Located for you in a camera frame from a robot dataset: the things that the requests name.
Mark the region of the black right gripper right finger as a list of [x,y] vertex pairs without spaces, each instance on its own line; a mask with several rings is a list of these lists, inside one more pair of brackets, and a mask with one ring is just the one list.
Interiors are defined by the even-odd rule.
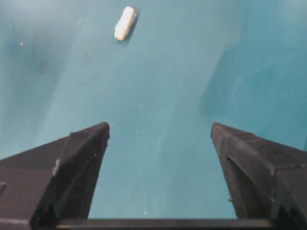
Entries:
[[253,133],[213,123],[211,139],[235,214],[307,227],[307,153]]

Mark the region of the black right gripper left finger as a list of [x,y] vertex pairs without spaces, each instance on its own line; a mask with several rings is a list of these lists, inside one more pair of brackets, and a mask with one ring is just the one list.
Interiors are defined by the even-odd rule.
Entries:
[[0,227],[34,230],[85,219],[110,127],[101,122],[0,161]]

